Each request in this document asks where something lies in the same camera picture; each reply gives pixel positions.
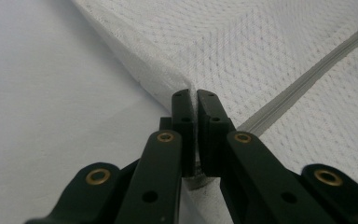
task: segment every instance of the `textured white cloth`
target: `textured white cloth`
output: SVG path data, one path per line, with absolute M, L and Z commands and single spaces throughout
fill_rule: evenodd
M 236 126 L 358 31 L 357 0 L 74 2 L 159 102 L 213 91 Z M 358 181 L 358 49 L 261 139 L 295 172 L 319 162 Z

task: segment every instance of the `gray strip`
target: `gray strip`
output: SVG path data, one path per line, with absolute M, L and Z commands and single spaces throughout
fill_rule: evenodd
M 308 72 L 303 74 L 286 90 L 254 113 L 238 130 L 253 133 L 256 136 L 263 134 L 263 132 L 290 109 L 319 78 L 357 47 L 358 31 L 324 56 L 318 63 L 313 65 Z

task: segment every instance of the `white fabric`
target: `white fabric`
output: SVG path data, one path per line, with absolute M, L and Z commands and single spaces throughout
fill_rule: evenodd
M 358 30 L 357 0 L 74 2 L 164 106 L 175 91 L 213 91 L 236 126 Z M 296 172 L 320 162 L 358 181 L 358 49 L 261 139 Z

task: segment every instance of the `mesh laundry bag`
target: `mesh laundry bag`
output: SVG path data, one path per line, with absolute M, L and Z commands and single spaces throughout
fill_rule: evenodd
M 245 121 L 278 102 L 285 113 L 258 135 L 287 168 L 325 163 L 358 181 L 358 0 L 74 2 L 168 109 L 176 91 L 213 91 L 249 131 Z M 221 197 L 202 195 L 208 222 L 230 222 Z

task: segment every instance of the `white cloth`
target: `white cloth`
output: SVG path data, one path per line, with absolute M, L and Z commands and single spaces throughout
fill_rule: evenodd
M 175 91 L 213 91 L 236 126 L 358 31 L 357 0 L 74 2 L 164 106 Z M 358 49 L 261 139 L 297 173 L 319 162 L 358 181 Z

